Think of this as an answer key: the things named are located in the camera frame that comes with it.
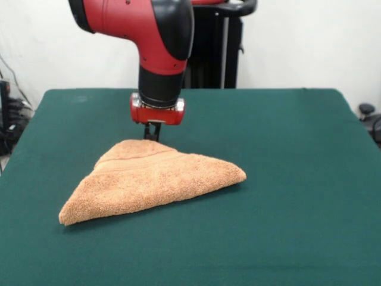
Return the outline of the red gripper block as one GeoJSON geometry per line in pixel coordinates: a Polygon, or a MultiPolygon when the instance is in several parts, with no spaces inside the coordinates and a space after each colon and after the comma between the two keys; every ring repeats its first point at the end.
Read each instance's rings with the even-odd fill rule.
{"type": "Polygon", "coordinates": [[[160,137],[161,125],[179,125],[185,115],[185,100],[178,98],[176,104],[171,108],[154,108],[145,104],[139,93],[133,92],[130,96],[130,115],[134,122],[145,124],[144,139],[158,141],[160,137]],[[154,126],[154,133],[151,134],[151,124],[154,126]]]}

